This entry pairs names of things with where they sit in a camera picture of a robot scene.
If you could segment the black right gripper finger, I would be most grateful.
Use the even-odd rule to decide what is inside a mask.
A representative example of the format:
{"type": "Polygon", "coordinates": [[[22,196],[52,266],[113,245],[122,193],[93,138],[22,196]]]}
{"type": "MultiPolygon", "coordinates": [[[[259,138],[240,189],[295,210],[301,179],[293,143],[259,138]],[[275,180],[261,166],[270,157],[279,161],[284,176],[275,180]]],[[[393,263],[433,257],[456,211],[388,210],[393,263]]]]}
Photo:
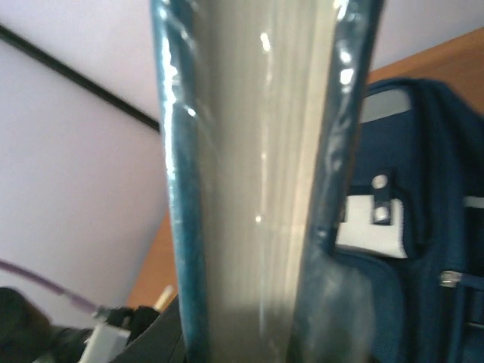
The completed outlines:
{"type": "Polygon", "coordinates": [[[187,362],[178,298],[175,297],[153,324],[122,353],[119,363],[187,362]]]}

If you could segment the dark blue Wuthering Heights book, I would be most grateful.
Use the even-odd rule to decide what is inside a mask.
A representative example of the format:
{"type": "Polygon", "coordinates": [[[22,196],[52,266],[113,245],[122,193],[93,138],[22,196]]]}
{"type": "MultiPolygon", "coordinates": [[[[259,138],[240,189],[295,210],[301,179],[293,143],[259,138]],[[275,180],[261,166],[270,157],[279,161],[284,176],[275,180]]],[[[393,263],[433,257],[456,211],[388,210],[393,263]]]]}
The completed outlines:
{"type": "Polygon", "coordinates": [[[190,362],[368,362],[335,259],[380,1],[150,4],[190,362]]]}

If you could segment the navy blue student backpack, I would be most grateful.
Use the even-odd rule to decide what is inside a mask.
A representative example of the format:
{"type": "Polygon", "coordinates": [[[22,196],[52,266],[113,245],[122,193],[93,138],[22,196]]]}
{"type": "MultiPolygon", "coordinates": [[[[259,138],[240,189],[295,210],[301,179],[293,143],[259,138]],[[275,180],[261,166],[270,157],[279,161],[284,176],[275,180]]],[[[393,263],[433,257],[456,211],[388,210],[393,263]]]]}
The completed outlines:
{"type": "Polygon", "coordinates": [[[440,81],[372,84],[337,244],[371,282],[378,362],[481,362],[483,115],[440,81]]]}

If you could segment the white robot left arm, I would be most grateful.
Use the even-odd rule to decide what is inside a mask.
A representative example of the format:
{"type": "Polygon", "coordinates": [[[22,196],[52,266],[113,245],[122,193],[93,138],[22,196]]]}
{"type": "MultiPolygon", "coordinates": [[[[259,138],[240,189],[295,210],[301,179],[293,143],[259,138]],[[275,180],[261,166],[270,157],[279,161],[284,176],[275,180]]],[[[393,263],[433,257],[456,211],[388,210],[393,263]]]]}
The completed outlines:
{"type": "Polygon", "coordinates": [[[1,288],[2,362],[78,362],[91,329],[51,324],[20,292],[1,288]]]}

